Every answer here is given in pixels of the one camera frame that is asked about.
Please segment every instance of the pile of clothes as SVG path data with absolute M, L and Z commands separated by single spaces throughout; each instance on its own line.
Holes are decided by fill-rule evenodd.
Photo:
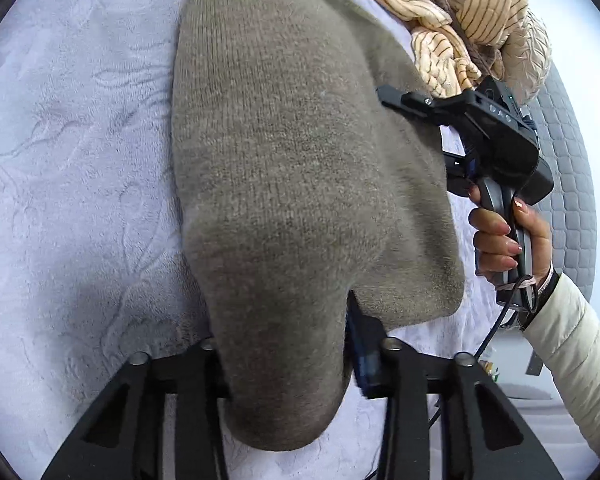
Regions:
M 551 66 L 551 45 L 528 0 L 376 0 L 411 32 L 431 94 L 452 97 L 493 75 L 531 100 Z

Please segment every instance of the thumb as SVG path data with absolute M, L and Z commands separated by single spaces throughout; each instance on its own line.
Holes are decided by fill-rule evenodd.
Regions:
M 531 209 L 519 198 L 515 198 L 513 204 L 516 221 L 520 226 L 529 231 L 532 238 L 551 240 L 551 228 L 537 211 Z

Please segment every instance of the person's arm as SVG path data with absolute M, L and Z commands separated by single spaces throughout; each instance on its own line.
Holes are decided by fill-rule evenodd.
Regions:
M 472 202 L 480 204 L 477 187 Z M 526 320 L 524 333 L 554 376 L 564 405 L 591 449 L 600 457 L 600 322 L 568 276 L 552 275 L 551 228 L 533 209 L 515 200 L 516 222 L 531 236 L 532 273 L 541 288 L 540 310 Z M 480 252 L 477 273 L 492 280 L 494 273 L 516 267 L 522 249 L 507 235 L 505 220 L 493 211 L 474 209 L 470 224 L 478 229 L 474 246 Z
M 564 405 L 600 457 L 600 321 L 578 287 L 562 275 L 523 332 L 549 368 Z

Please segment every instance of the black cable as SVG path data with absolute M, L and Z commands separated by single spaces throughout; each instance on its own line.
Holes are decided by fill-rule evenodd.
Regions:
M 500 328 L 500 324 L 502 323 L 505 316 L 507 315 L 507 312 L 509 311 L 509 309 L 511 307 L 511 303 L 513 302 L 513 292 L 518 290 L 520 288 L 520 285 L 523 282 L 526 282 L 526 280 L 530 280 L 531 278 L 532 278 L 532 276 L 529 276 L 527 274 L 525 276 L 520 276 L 520 278 L 518 278 L 518 280 L 516 281 L 516 284 L 513 286 L 513 291 L 511 293 L 511 297 L 507 300 L 507 303 L 505 304 L 505 306 L 502 307 L 502 311 L 498 315 L 496 322 L 491 327 L 491 330 L 489 330 L 487 337 L 485 337 L 482 340 L 482 343 L 480 343 L 480 346 L 478 346 L 478 349 L 474 354 L 474 357 L 476 360 L 478 360 L 480 358 L 480 356 L 482 355 L 482 353 L 487 348 L 487 346 L 489 345 L 489 343 L 491 342 L 493 337 L 496 335 L 496 332 Z M 533 287 L 533 290 L 534 290 L 534 306 L 532 307 L 532 312 L 536 312 L 538 310 L 538 286 L 536 284 L 533 284 L 531 286 Z M 438 408 L 436 413 L 434 413 L 433 416 L 431 417 L 431 419 L 429 420 L 429 429 L 431 429 L 431 427 L 438 421 L 439 418 L 440 418 L 440 408 Z M 374 476 L 376 476 L 376 474 L 378 474 L 378 469 L 375 469 L 368 476 L 366 476 L 365 480 L 371 480 Z

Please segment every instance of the bed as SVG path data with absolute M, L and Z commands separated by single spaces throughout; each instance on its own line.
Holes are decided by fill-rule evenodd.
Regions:
M 173 354 L 208 333 L 182 254 L 170 154 L 171 67 L 183 1 L 18 0 L 0 24 L 0 450 L 22 480 L 40 478 L 130 354 Z M 373 0 L 354 1 L 410 52 L 404 26 Z M 590 294 L 592 185 L 558 81 L 554 70 L 531 105 L 542 151 L 560 172 L 560 187 L 542 207 L 565 233 L 564 269 Z M 448 128 L 443 143 L 462 150 Z M 472 205 L 449 200 L 466 271 L 462 305 L 449 318 L 395 332 L 441 356 L 475 351 L 497 316 L 493 288 L 474 275 L 474 232 L 466 222 Z M 579 228 L 589 225 L 590 247 L 582 234 L 575 240 L 571 212 Z M 581 257 L 583 250 L 589 252 Z M 362 480 L 378 459 L 383 414 L 384 402 L 363 399 L 351 383 L 327 431 L 298 451 L 249 449 L 225 433 L 230 476 Z M 573 428 L 570 455 L 584 456 Z M 556 449 L 558 456 L 564 446 Z M 584 478 L 579 474 L 565 478 Z

